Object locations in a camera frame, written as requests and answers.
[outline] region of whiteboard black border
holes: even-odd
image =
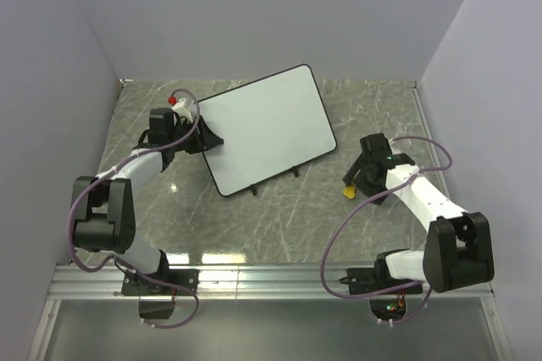
[[[249,86],[251,84],[254,84],[254,83],[258,83],[259,81],[263,81],[263,80],[267,80],[268,78],[270,77],[273,77],[273,76],[276,76],[276,75],[281,75],[282,73],[285,73],[287,71],[290,71],[290,70],[293,70],[293,69],[298,69],[302,66],[305,66],[309,69],[309,71],[311,72],[311,76],[312,76],[312,80],[314,81],[314,85],[316,86],[316,90],[317,90],[317,93],[318,93],[318,96],[320,97],[320,102],[322,103],[322,108],[324,109],[324,113],[325,113],[325,118],[328,120],[328,124],[329,124],[329,128],[331,129],[331,134],[333,135],[333,139],[335,140],[335,147],[330,150],[329,152],[326,152],[326,153],[323,153],[321,155],[318,155],[312,159],[309,159],[305,162],[302,162],[300,164],[298,164],[297,168],[301,167],[302,165],[304,164],[309,164],[311,163],[313,160],[315,159],[318,159],[318,158],[322,158],[323,156],[326,156],[326,155],[329,155],[330,153],[332,152],[335,152],[337,150],[337,147],[338,147],[338,143],[337,143],[337,137],[335,136],[335,132],[333,131],[333,126],[331,125],[331,121],[329,120],[329,115],[328,115],[328,110],[325,108],[325,104],[324,104],[324,100],[322,99],[322,94],[320,93],[320,88],[318,87],[318,83],[316,82],[316,78],[314,77],[314,73],[312,72],[312,69],[311,69],[311,66],[309,66],[308,64],[298,64],[297,66],[294,66],[294,67],[290,67],[289,69],[286,69],[286,70],[281,70],[277,73],[274,73],[272,75],[266,75],[265,77],[262,77],[261,79],[257,79],[257,80],[254,80],[254,81],[250,81],[246,84],[243,84],[241,86],[238,86],[238,87],[235,87],[235,88],[230,88],[229,90],[226,90],[225,92],[220,92],[218,94],[214,94],[212,96],[209,96],[209,97],[205,97],[201,100],[199,100],[199,103],[202,103],[208,99],[211,99],[211,98],[215,98],[215,97],[218,97],[218,96],[222,96],[223,94],[225,94],[226,92],[234,92],[235,90],[239,90],[240,88],[242,87],[245,87],[245,86]],[[228,195],[224,195],[220,192],[219,188],[218,188],[218,185],[217,185],[217,181],[214,179],[214,175],[213,175],[213,171],[211,170],[211,167],[209,166],[209,162],[207,161],[207,157],[205,156],[205,153],[202,153],[203,155],[203,158],[205,159],[205,165],[207,166],[207,168],[209,169],[209,173],[211,174],[211,177],[213,178],[213,183],[214,183],[214,187],[216,188],[218,194],[222,197],[233,197],[239,193],[242,193],[242,192],[246,192],[246,191],[250,191],[251,190],[251,187],[252,186],[259,186],[259,185],[262,185],[262,183],[266,182],[266,181],[269,181],[270,179],[274,179],[276,177],[279,177],[281,175],[285,175],[287,173],[291,173],[291,168],[290,169],[286,169],[286,170],[283,170],[282,172],[279,172],[277,173],[276,175],[272,175],[272,176],[269,176],[263,180],[260,180],[258,183],[255,183],[253,185],[250,185],[249,187],[245,187],[244,189],[240,189],[238,190],[237,192],[233,192],[231,194],[228,194]]]

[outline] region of marble tabletop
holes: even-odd
[[[146,129],[151,108],[167,107],[172,90],[208,97],[245,81],[131,81],[111,123],[101,170],[127,156]],[[332,232],[363,197],[342,196],[342,177],[361,152],[359,138],[375,132],[424,135],[406,81],[324,80],[318,83],[337,138],[337,150],[258,187],[221,197],[201,154],[174,162],[135,196],[137,232],[176,264],[317,262]],[[433,163],[423,142],[397,145],[420,166]],[[429,179],[438,185],[436,176]],[[358,213],[339,237],[329,261],[372,261],[396,248],[419,249],[425,231],[395,197]],[[89,263],[97,258],[91,257]]]

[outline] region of wall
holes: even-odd
[[[422,79],[453,197],[491,223],[495,292],[518,359],[542,358],[542,0],[465,0]]]
[[[420,79],[463,0],[80,0],[117,76]]]
[[[2,359],[25,359],[71,185],[97,168],[118,89],[75,0],[0,0]]]

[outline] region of white board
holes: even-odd
[[[305,64],[201,100],[200,106],[209,128],[224,139],[203,156],[225,197],[337,148]]]

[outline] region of yellow object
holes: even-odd
[[[356,196],[356,187],[355,186],[345,187],[345,190],[342,191],[342,195],[352,200]]]

